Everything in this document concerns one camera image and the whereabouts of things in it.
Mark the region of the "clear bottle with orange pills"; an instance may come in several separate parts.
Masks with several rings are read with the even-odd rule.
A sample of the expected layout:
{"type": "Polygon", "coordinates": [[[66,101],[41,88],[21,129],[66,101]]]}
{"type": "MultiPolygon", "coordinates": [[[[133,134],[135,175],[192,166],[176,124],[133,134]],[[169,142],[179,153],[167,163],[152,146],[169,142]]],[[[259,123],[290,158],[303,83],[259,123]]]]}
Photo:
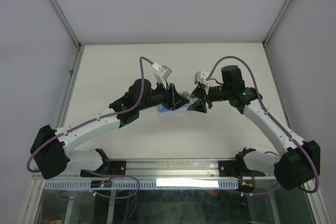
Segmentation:
{"type": "Polygon", "coordinates": [[[187,105],[192,105],[194,104],[195,102],[197,102],[198,98],[190,98],[189,99],[189,103],[187,105]]]}

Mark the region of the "clear bottle cap orange label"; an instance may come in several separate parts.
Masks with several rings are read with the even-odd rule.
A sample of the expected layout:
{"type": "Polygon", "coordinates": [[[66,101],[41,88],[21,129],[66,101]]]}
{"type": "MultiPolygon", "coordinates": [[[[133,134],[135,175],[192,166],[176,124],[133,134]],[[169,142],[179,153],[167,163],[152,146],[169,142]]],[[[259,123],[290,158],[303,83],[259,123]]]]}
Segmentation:
{"type": "Polygon", "coordinates": [[[185,98],[189,98],[190,97],[190,94],[187,92],[187,91],[184,91],[182,93],[182,96],[185,97],[185,98]]]}

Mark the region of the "blue weekly pill organizer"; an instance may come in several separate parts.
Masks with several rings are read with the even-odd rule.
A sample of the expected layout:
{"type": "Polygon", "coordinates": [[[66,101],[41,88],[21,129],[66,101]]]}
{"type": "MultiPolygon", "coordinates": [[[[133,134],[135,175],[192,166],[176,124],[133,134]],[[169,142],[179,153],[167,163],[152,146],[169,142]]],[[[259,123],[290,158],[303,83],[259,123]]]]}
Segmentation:
{"type": "Polygon", "coordinates": [[[188,105],[184,105],[184,106],[182,106],[182,107],[180,107],[179,109],[176,109],[176,110],[166,109],[162,105],[157,106],[157,109],[158,109],[159,113],[185,113],[185,112],[187,112],[187,108],[188,108],[188,105]]]}

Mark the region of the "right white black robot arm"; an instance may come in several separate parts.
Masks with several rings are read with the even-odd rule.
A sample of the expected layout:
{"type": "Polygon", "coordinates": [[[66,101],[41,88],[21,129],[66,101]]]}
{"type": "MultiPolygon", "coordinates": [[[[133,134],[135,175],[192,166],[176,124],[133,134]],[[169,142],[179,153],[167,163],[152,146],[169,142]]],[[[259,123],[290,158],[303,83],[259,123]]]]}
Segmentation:
{"type": "Polygon", "coordinates": [[[206,113],[214,102],[228,101],[240,114],[250,119],[271,142],[277,155],[269,155],[254,148],[244,148],[235,156],[235,164],[227,172],[237,178],[258,171],[274,176],[280,186],[292,190],[320,174],[320,146],[316,141],[305,141],[289,127],[279,122],[262,104],[262,97],[253,87],[247,88],[238,66],[221,69],[223,83],[211,87],[209,73],[195,74],[196,88],[192,95],[197,100],[189,111],[206,113]]]}

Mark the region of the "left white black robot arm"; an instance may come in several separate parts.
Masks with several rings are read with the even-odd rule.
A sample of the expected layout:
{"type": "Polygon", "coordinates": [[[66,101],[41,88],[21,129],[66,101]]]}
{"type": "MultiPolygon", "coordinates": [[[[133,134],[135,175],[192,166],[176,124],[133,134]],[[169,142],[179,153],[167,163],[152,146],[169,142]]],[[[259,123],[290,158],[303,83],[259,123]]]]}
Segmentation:
{"type": "Polygon", "coordinates": [[[79,151],[76,148],[106,132],[120,129],[140,116],[140,111],[158,105],[175,111],[188,104],[187,97],[179,93],[174,84],[151,87],[149,80],[138,79],[119,99],[112,102],[95,118],[74,126],[52,129],[45,125],[39,129],[30,153],[38,172],[44,179],[52,179],[66,170],[91,170],[99,176],[110,170],[110,160],[103,150],[79,151]]]}

